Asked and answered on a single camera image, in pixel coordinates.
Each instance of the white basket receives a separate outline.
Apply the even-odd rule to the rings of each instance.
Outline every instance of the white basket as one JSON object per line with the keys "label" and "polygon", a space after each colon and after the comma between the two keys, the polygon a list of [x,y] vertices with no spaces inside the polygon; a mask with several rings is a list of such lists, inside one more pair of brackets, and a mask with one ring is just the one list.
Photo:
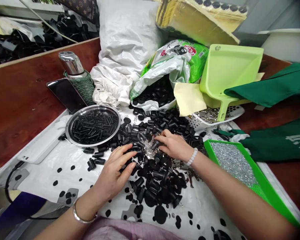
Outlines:
{"label": "white basket", "polygon": [[202,131],[203,129],[205,129],[207,127],[215,126],[215,125],[218,125],[218,124],[224,123],[224,122],[229,122],[229,121],[236,119],[237,117],[240,117],[244,113],[244,108],[241,106],[231,106],[231,107],[228,107],[228,111],[230,112],[232,117],[228,118],[227,120],[224,120],[222,122],[207,123],[194,113],[192,114],[193,119],[190,119],[188,116],[186,118],[189,120],[189,125],[191,127],[194,127],[194,130],[197,132],[197,131]]}

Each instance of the black phone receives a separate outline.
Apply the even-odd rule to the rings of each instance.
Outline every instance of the black phone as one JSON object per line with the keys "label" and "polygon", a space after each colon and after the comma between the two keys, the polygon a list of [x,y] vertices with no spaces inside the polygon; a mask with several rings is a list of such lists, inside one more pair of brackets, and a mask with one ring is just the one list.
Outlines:
{"label": "black phone", "polygon": [[87,106],[77,90],[72,86],[71,82],[67,78],[48,82],[47,87],[70,111],[71,114],[74,114],[75,112]]}

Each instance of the green bag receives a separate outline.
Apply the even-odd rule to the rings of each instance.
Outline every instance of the green bag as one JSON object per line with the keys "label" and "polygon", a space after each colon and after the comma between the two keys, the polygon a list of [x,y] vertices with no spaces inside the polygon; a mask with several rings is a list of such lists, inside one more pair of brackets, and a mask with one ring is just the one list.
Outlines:
{"label": "green bag", "polygon": [[300,118],[279,127],[251,131],[240,141],[257,162],[300,159]]}

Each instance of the pink clothing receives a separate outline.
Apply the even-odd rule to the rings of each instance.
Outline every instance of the pink clothing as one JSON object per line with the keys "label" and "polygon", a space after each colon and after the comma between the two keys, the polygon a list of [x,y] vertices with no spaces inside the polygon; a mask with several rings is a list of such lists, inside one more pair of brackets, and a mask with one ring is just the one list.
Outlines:
{"label": "pink clothing", "polygon": [[82,240],[182,240],[173,233],[148,223],[98,218]]}

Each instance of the silver bangle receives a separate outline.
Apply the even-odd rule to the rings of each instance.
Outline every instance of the silver bangle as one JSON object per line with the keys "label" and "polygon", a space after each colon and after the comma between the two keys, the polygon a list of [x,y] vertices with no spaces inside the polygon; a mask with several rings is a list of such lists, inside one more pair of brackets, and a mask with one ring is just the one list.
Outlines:
{"label": "silver bangle", "polygon": [[94,216],[94,218],[91,220],[91,221],[85,221],[85,220],[82,220],[78,215],[77,215],[77,210],[76,210],[76,204],[77,204],[77,201],[80,197],[78,197],[75,201],[74,201],[74,204],[72,206],[72,209],[73,209],[73,215],[74,215],[74,218],[81,222],[81,223],[85,223],[85,224],[89,224],[89,223],[92,223],[94,222],[94,220],[96,220],[97,218],[97,214]]}

